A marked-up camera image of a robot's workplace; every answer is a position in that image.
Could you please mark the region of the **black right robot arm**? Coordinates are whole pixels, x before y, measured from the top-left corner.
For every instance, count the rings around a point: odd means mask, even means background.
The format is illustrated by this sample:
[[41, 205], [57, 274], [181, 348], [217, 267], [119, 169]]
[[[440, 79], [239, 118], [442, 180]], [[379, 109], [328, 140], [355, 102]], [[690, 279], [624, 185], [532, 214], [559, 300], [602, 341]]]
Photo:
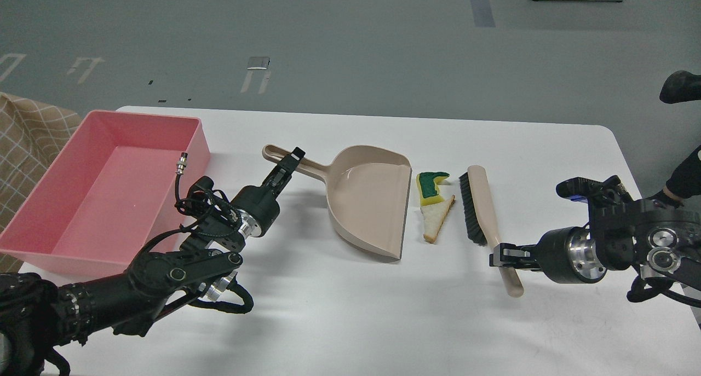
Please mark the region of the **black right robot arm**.
[[595, 284], [609, 271], [632, 268], [637, 276], [628, 301], [662, 294], [699, 307], [699, 299], [673, 291], [673, 284], [699, 289], [697, 212], [634, 200], [618, 176], [603, 182], [573, 177], [559, 183], [556, 193], [585, 203], [588, 225], [548, 231], [531, 245], [498, 244], [490, 266], [543, 272], [559, 284]]

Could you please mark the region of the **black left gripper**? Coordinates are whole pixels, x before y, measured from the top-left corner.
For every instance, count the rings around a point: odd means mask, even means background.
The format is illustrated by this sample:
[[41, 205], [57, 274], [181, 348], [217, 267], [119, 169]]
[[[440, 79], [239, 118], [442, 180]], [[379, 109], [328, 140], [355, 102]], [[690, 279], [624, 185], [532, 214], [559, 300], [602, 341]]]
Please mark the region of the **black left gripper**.
[[245, 211], [255, 221], [254, 231], [249, 234], [260, 238], [265, 235], [280, 214], [277, 198], [278, 190], [283, 190], [290, 182], [306, 152], [299, 147], [285, 155], [263, 181], [262, 186], [245, 186], [233, 197], [231, 206]]

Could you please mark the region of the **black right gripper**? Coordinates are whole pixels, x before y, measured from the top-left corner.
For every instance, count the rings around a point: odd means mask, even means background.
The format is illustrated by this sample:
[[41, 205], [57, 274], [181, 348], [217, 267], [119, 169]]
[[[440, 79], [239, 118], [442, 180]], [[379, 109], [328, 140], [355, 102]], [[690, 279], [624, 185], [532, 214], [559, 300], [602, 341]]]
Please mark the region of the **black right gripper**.
[[607, 269], [596, 254], [595, 241], [583, 227], [566, 227], [543, 234], [531, 245], [500, 243], [489, 256], [489, 266], [542, 271], [558, 284], [595, 284]]

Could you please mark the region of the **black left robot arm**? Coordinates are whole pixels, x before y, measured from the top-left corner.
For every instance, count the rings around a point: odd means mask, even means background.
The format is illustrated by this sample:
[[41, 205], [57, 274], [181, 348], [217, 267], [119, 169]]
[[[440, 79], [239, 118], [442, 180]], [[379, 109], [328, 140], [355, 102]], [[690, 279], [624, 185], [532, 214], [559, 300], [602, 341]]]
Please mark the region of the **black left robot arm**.
[[238, 283], [241, 251], [248, 237], [261, 237], [279, 216], [277, 198], [305, 153], [285, 152], [260, 186], [246, 186], [232, 199], [203, 176], [185, 197], [175, 177], [175, 208], [194, 218], [163, 232], [137, 252], [122, 274], [56, 286], [34, 272], [2, 273], [2, 374], [40, 375], [52, 363], [61, 375], [70, 364], [56, 346], [85, 344], [88, 336], [145, 336], [156, 321], [183, 306], [246, 314], [255, 302]]

